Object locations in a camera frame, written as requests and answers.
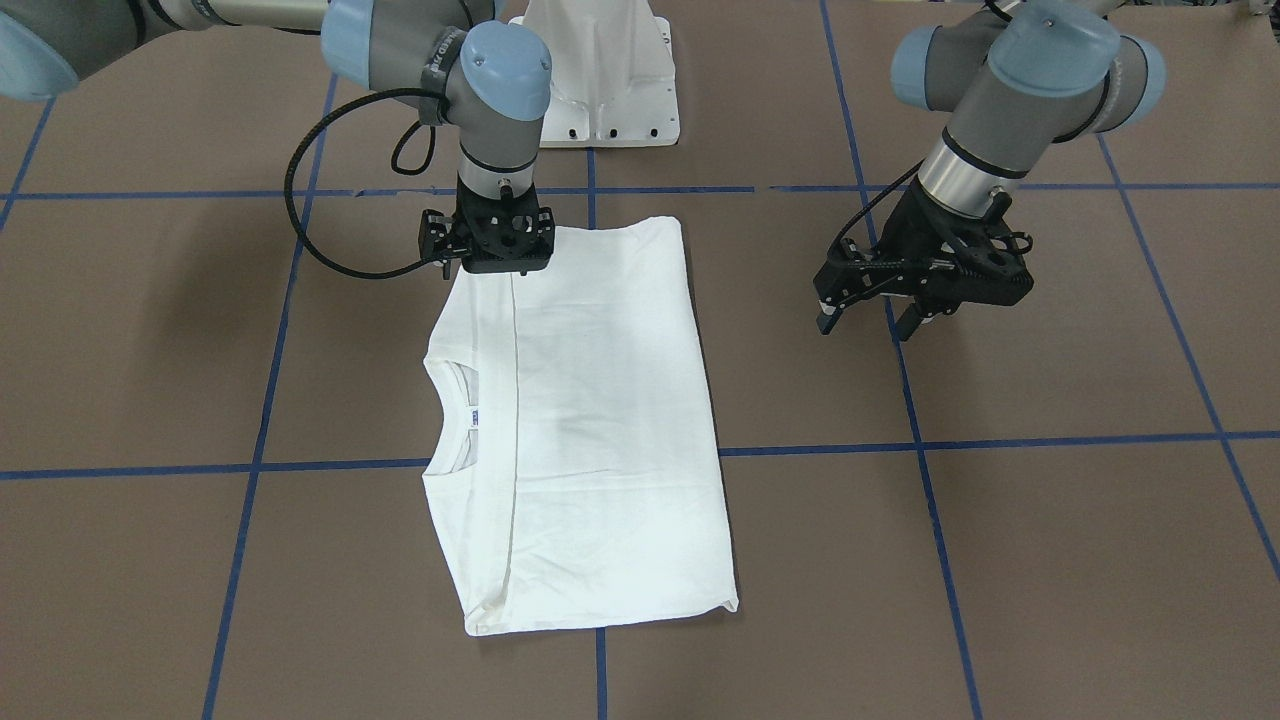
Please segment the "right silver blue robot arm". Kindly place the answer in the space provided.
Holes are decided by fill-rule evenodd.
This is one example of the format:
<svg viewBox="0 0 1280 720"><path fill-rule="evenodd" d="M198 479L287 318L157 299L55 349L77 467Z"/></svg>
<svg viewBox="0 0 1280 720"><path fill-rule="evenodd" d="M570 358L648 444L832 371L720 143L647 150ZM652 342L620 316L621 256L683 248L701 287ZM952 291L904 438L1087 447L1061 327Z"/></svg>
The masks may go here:
<svg viewBox="0 0 1280 720"><path fill-rule="evenodd" d="M456 208L422 214L420 265L461 261L472 274L529 273L552 258L556 222L534 167L550 106L552 58L500 1L5 1L3 95L44 101L146 44L179 31L269 27L320 40L326 65L367 90L328 113L285 169L291 224L296 168L337 119L381 100L413 106L417 128L460 132Z"/></svg>

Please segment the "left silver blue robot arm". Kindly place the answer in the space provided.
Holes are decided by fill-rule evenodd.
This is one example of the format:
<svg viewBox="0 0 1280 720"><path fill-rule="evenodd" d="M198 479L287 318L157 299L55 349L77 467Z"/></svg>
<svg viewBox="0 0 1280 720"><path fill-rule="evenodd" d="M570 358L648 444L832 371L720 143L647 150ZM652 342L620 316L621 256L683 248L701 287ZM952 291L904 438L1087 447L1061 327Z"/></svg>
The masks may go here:
<svg viewBox="0 0 1280 720"><path fill-rule="evenodd" d="M896 97L948 122L902 191L877 240L841 229L813 281L815 320L832 332L844 311L876 297L909 301L896 336L964 304L1012 306L1033 288L1030 234L1005 217L1046 150L1147 117L1169 68L1151 42L1108 19L1115 1L988 1L955 26L925 26L897 46Z"/></svg>

